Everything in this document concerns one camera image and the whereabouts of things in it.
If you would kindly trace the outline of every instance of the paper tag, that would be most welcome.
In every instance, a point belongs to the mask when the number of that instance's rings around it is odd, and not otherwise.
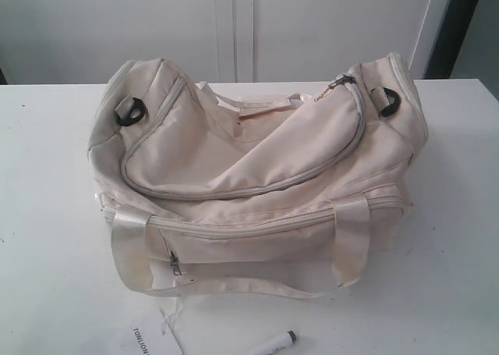
[[[182,355],[159,309],[132,320],[126,327],[103,332],[78,350],[93,355]]]

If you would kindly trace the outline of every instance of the marker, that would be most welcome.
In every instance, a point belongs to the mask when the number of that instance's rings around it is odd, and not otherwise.
[[[253,351],[250,351],[248,355],[270,355],[271,353],[276,353],[281,349],[292,346],[296,340],[296,334],[291,330],[258,346]]]

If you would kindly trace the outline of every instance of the fabric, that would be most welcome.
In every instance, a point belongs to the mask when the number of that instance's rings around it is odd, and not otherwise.
[[[380,115],[384,88],[401,100],[388,117]],[[149,258],[178,271],[327,258],[338,285],[347,286],[369,249],[391,245],[411,205],[403,175],[427,133],[407,65],[395,53],[353,66],[319,94],[261,103],[198,87],[158,59],[127,62],[110,80],[89,159],[117,268],[132,289],[153,293]],[[157,294],[309,297],[272,283],[200,276]]]

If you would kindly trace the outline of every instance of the bag handle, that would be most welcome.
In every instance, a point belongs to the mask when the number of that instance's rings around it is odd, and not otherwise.
[[[363,194],[334,203],[335,235],[332,271],[338,287],[353,284],[366,265],[370,242],[370,210]],[[201,279],[167,289],[153,288],[153,274],[144,232],[150,214],[121,206],[113,219],[111,248],[116,269],[123,283],[131,290],[150,296],[176,297],[213,293],[260,293],[309,299],[328,292],[309,293],[268,279],[212,278]]]
[[[293,108],[292,101],[307,101],[313,98],[308,94],[292,94],[285,98],[275,101],[237,101],[227,98],[224,95],[214,92],[207,82],[200,82],[200,90],[212,97],[222,100],[224,103],[233,107],[232,111],[239,113],[239,118],[252,117],[254,115],[261,115],[268,112],[283,111]]]

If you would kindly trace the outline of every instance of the white wall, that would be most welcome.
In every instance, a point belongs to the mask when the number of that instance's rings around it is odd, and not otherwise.
[[[452,78],[478,78],[499,98],[499,3],[479,0]]]
[[[195,80],[329,80],[399,51],[422,76],[447,0],[0,0],[10,83],[103,83],[165,57]]]

